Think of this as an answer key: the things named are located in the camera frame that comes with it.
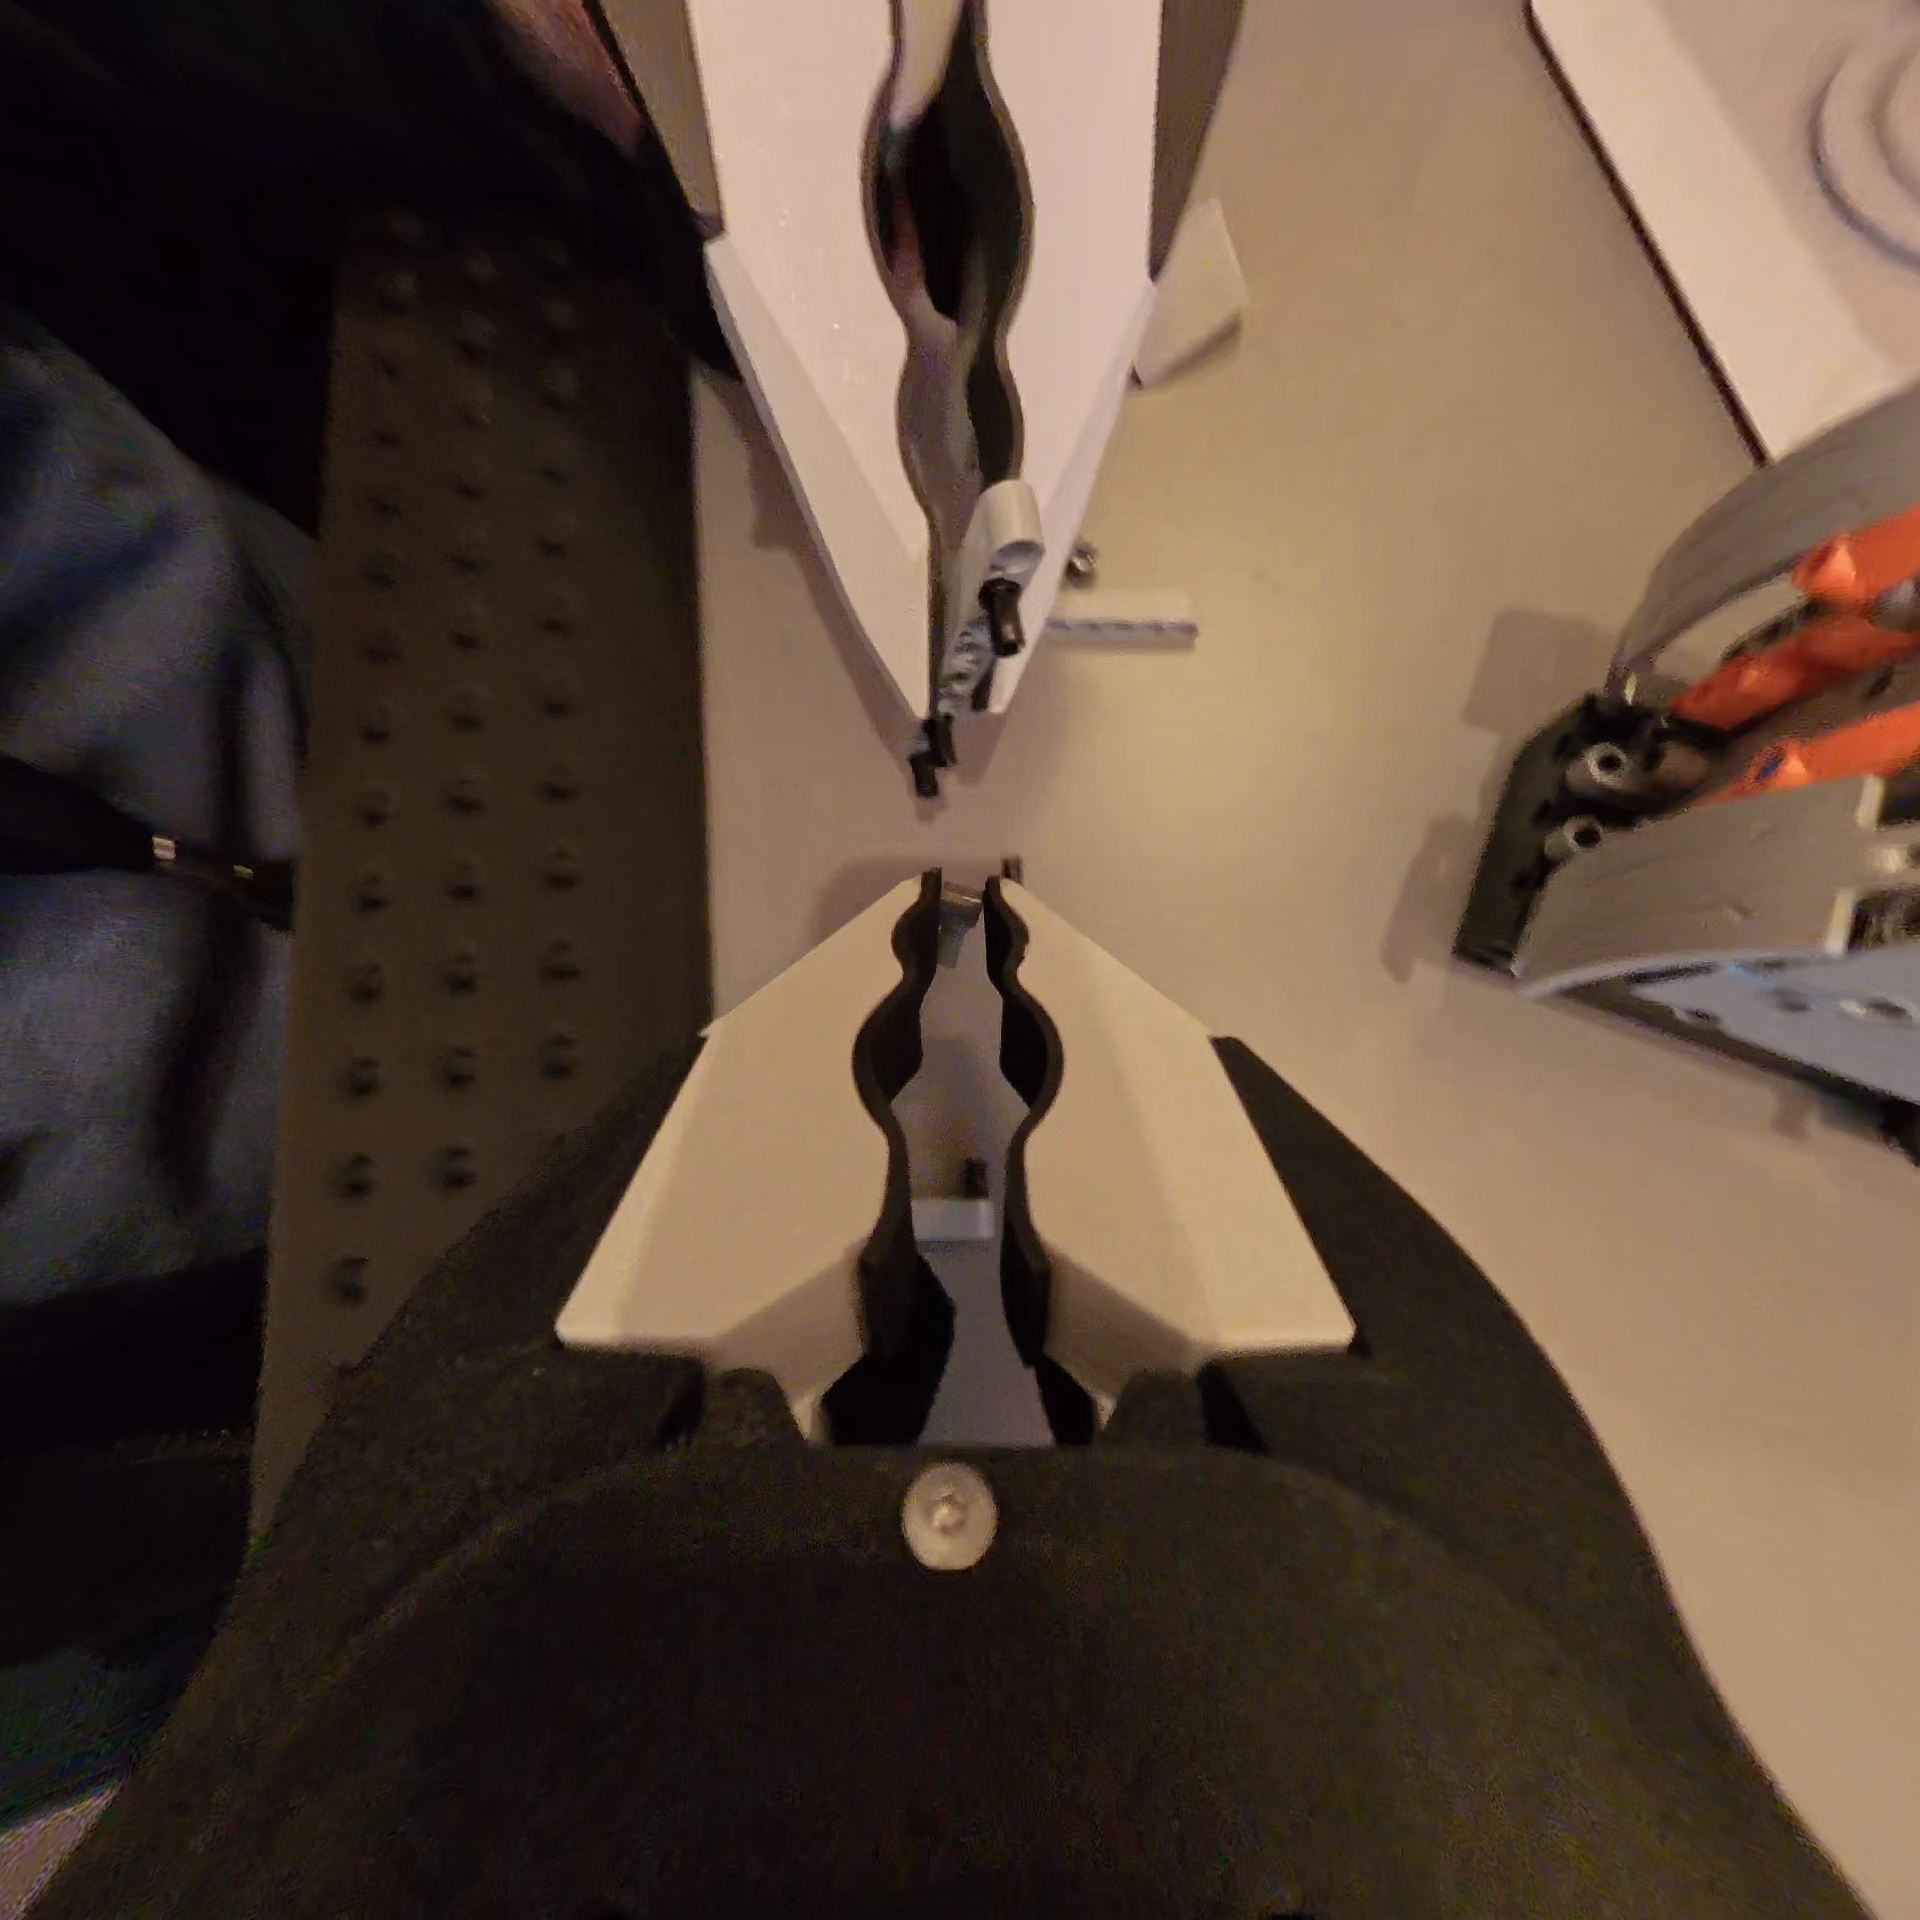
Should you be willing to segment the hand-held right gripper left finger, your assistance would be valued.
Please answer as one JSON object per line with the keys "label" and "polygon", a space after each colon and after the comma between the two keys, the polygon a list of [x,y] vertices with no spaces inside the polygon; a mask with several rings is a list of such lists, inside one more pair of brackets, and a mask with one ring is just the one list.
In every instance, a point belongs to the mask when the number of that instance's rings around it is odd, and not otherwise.
{"label": "hand-held right gripper left finger", "polygon": [[940,967],[940,873],[903,880],[711,1021],[567,1296],[583,1353],[772,1379],[799,1430],[920,1439],[953,1303],[920,1256],[900,1093]]}

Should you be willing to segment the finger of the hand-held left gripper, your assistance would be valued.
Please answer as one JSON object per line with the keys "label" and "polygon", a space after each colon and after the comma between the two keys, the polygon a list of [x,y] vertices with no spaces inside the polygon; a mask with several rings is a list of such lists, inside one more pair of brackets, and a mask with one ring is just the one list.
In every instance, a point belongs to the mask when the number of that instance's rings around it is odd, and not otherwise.
{"label": "finger of the hand-held left gripper", "polygon": [[1160,3],[985,7],[990,78],[1023,165],[1023,275],[1004,345],[1045,541],[1022,597],[1023,652],[994,670],[994,713],[1040,657],[1154,302],[1160,17]]}
{"label": "finger of the hand-held left gripper", "polygon": [[941,84],[959,5],[692,3],[719,232],[716,312],[852,631],[927,705],[930,535],[897,398],[908,339],[873,227],[874,145]]}

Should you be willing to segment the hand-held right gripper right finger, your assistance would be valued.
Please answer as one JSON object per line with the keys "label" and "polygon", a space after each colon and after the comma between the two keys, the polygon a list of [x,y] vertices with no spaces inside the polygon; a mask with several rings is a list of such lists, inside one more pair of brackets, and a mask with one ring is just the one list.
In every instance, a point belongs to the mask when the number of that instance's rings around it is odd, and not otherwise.
{"label": "hand-held right gripper right finger", "polygon": [[982,903],[1004,1164],[999,1296],[1053,1443],[1138,1376],[1345,1353],[1358,1335],[1209,1031],[1031,889]]}

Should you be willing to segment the small grey panel piece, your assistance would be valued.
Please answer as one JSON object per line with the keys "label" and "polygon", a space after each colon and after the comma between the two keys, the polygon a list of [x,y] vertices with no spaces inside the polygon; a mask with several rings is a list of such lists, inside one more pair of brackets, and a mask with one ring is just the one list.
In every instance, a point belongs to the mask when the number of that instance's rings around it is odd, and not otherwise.
{"label": "small grey panel piece", "polygon": [[1133,381],[1162,388],[1228,348],[1240,331],[1250,295],[1220,199],[1190,204],[1154,280]]}

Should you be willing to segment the black perforated panel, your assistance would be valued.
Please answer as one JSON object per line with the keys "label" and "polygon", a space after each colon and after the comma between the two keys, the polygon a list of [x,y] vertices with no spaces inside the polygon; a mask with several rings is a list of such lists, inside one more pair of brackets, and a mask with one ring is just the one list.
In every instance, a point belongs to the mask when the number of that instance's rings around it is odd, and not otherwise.
{"label": "black perforated panel", "polygon": [[636,276],[348,228],[253,1529],[446,1249],[712,1004],[692,419]]}

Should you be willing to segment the white rounded board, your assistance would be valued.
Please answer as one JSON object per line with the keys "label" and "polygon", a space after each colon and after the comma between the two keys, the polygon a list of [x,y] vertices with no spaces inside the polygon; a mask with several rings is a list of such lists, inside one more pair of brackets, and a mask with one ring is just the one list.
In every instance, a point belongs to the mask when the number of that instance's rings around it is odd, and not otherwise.
{"label": "white rounded board", "polygon": [[1918,265],[1824,199],[1810,115],[1895,3],[1534,3],[1553,75],[1767,456],[1909,388]]}

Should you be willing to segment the person's black jacket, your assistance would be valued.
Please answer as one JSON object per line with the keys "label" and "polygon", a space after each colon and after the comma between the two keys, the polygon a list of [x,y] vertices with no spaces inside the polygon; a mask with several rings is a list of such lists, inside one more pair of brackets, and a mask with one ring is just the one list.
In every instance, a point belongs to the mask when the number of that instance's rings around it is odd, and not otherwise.
{"label": "person's black jacket", "polygon": [[601,5],[5,3],[5,307],[314,527],[340,231],[530,211],[718,345],[702,237]]}

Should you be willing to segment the grey orange toy brick vehicle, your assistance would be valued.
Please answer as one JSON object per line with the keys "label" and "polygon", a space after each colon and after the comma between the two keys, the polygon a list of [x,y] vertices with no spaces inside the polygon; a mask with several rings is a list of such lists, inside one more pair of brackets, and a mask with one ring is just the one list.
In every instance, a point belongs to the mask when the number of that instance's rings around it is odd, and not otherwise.
{"label": "grey orange toy brick vehicle", "polygon": [[1756,468],[1526,741],[1453,956],[1777,1072],[1918,1157],[1918,392]]}

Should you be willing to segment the white round stand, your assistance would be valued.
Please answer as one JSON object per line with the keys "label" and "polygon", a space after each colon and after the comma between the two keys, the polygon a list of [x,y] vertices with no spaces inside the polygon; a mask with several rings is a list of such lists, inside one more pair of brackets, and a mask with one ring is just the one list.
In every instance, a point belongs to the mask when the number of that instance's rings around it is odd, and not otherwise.
{"label": "white round stand", "polygon": [[1918,265],[1918,7],[1887,7],[1845,44],[1810,115],[1814,183],[1871,249]]}

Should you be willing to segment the person's blue jeans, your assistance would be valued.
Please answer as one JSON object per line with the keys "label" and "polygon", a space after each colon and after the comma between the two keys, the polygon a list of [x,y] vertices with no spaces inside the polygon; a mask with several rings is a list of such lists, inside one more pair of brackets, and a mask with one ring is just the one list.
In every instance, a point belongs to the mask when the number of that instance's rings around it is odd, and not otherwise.
{"label": "person's blue jeans", "polygon": [[8,1309],[268,1239],[312,557],[5,307]]}

